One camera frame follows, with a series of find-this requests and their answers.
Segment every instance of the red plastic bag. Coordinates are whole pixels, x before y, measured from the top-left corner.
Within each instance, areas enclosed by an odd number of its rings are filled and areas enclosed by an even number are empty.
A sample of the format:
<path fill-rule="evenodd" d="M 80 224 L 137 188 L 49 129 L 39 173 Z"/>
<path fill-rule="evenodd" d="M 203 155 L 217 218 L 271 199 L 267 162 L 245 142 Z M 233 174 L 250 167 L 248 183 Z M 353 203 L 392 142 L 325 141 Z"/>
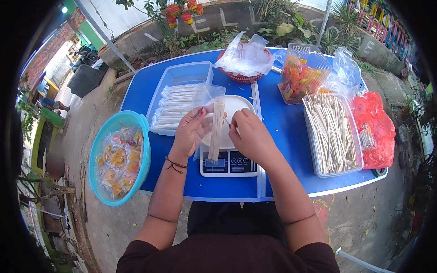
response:
<path fill-rule="evenodd" d="M 368 123 L 376 147 L 363 151 L 363 169 L 382 169 L 393 164 L 395 155 L 395 126 L 382 108 L 382 99 L 377 92 L 368 92 L 363 97 L 355 97 L 351 108 L 357 127 Z"/>

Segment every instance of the woman's hand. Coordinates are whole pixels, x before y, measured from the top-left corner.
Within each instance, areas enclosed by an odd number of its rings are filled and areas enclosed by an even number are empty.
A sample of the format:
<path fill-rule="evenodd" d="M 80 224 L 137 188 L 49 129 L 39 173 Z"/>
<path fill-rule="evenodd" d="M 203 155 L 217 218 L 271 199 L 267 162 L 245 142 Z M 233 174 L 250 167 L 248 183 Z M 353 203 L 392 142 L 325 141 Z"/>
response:
<path fill-rule="evenodd" d="M 212 116 L 205 118 L 212 111 L 212 107 L 197 107 L 181 119 L 170 151 L 171 155 L 187 159 L 193 155 L 203 137 L 212 130 Z"/>
<path fill-rule="evenodd" d="M 240 153 L 263 168 L 281 154 L 266 126 L 247 108 L 235 112 L 229 125 L 229 137 Z"/>

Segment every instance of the wooden stick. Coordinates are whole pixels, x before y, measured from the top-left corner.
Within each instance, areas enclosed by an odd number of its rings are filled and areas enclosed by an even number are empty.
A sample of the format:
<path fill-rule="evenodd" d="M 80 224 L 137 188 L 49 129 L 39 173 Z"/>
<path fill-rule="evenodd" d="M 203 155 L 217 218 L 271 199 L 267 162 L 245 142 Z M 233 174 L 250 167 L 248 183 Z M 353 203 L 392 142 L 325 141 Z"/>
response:
<path fill-rule="evenodd" d="M 225 104 L 221 101 L 214 103 L 214 114 L 212 116 L 211 141 L 209 143 L 208 158 L 217 161 L 220 151 L 220 136 L 222 135 L 222 120 L 225 113 Z"/>
<path fill-rule="evenodd" d="M 323 174 L 357 167 L 352 129 L 342 101 L 332 94 L 316 94 L 303 100 L 310 122 L 319 169 Z"/>

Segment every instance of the woman's left hand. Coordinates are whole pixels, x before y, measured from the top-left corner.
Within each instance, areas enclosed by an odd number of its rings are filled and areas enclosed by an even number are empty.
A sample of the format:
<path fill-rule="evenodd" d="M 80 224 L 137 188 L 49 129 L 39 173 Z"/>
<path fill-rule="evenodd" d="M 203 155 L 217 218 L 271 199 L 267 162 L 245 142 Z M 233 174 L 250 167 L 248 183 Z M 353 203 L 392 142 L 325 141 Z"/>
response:
<path fill-rule="evenodd" d="M 170 154 L 187 158 L 194 154 L 203 137 L 212 130 L 212 116 L 205 118 L 212 113 L 210 108 L 194 108 L 181 119 Z"/>

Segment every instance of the green wall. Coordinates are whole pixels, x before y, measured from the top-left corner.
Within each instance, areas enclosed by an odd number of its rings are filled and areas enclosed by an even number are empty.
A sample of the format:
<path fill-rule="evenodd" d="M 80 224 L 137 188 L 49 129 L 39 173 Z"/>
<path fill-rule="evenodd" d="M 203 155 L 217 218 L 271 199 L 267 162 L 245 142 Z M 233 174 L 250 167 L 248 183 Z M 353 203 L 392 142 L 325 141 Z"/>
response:
<path fill-rule="evenodd" d="M 67 11 L 68 14 L 71 14 L 77 8 L 77 5 L 74 3 L 74 0 L 64 0 L 64 5 L 68 9 Z M 93 44 L 93 46 L 97 50 L 104 44 L 87 21 L 83 22 L 80 25 L 79 30 L 87 37 L 87 39 L 91 42 L 91 44 Z M 79 32 L 75 31 L 75 33 L 82 41 L 81 42 L 82 45 L 88 45 L 87 41 L 83 38 L 82 35 L 80 35 Z"/>

